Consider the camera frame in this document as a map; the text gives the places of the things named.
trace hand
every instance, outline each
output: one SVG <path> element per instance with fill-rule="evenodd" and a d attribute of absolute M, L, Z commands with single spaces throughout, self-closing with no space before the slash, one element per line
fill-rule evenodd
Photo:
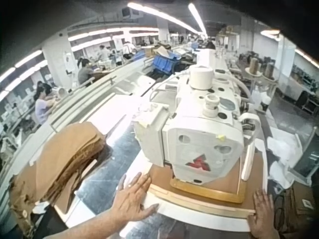
<path fill-rule="evenodd" d="M 251 234 L 258 239 L 273 239 L 278 237 L 274 228 L 274 202 L 272 195 L 258 190 L 254 193 L 256 215 L 247 218 Z"/>
<path fill-rule="evenodd" d="M 147 218 L 155 213 L 159 206 L 154 204 L 145 210 L 142 209 L 141 203 L 152 180 L 149 174 L 141 175 L 141 173 L 138 173 L 126 188 L 124 188 L 126 175 L 119 181 L 111 212 L 122 223 L 126 224 L 129 221 L 134 222 Z"/>

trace stack of brown leather pieces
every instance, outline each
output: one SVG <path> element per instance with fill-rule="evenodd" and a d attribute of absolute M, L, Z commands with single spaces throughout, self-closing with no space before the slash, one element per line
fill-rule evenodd
<path fill-rule="evenodd" d="M 105 137 L 90 123 L 74 123 L 54 135 L 33 166 L 11 179 L 10 206 L 18 225 L 32 237 L 30 214 L 36 202 L 48 201 L 67 213 L 82 172 L 105 146 Z"/>

